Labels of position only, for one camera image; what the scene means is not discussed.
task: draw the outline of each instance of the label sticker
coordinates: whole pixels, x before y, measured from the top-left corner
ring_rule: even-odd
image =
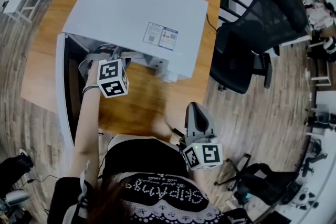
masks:
[[[159,46],[168,50],[174,50],[179,32],[154,23],[148,23],[143,42]]]

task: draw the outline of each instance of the mesh chair back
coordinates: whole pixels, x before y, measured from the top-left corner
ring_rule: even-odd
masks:
[[[307,26],[306,12],[300,7],[298,0],[297,6],[291,5],[295,10],[286,8],[287,1],[253,0],[238,20],[223,24],[222,28],[230,28],[233,34],[243,40],[245,46],[261,54],[274,46],[301,37]]]

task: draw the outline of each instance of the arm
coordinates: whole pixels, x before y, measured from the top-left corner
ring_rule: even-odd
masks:
[[[98,62],[94,61],[89,72],[87,85],[97,83]],[[89,160],[89,170],[86,177],[92,187],[97,184],[99,173],[98,151],[98,113],[100,89],[88,90],[83,96],[79,120],[76,130],[75,147],[72,154],[72,165],[68,172],[69,177],[80,177]]]

